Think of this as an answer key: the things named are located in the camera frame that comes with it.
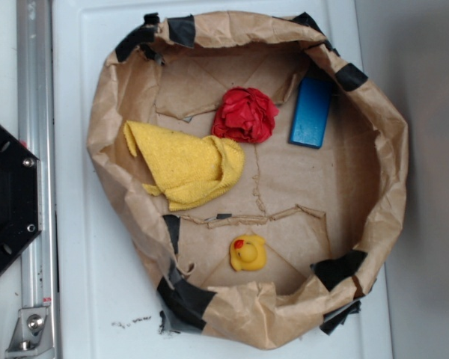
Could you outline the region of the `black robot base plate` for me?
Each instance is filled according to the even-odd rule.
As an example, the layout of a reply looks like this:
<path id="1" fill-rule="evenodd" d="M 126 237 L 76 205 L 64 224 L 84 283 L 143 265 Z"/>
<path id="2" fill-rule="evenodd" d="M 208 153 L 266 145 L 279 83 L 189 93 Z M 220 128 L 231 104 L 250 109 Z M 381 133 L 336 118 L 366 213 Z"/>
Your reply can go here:
<path id="1" fill-rule="evenodd" d="M 0 276 L 41 232 L 39 164 L 0 124 Z"/>

